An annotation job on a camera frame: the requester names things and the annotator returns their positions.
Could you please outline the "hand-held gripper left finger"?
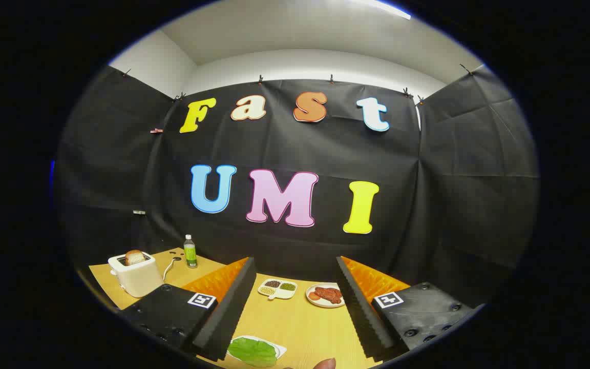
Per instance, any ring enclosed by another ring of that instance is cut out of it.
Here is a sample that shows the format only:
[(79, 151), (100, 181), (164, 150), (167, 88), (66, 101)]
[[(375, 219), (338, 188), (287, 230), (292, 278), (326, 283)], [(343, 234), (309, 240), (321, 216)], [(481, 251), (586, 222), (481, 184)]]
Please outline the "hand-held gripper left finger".
[(120, 315), (175, 350), (223, 360), (255, 278), (255, 259), (245, 257), (183, 287), (164, 283)]

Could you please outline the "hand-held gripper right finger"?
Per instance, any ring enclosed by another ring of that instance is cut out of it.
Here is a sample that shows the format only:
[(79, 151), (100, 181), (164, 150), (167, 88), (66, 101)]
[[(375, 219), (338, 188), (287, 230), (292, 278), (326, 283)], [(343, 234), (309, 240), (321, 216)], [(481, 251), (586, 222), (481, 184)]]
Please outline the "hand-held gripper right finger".
[(372, 359), (420, 351), (481, 309), (429, 282), (407, 285), (347, 257), (336, 261), (341, 294), (364, 353)]

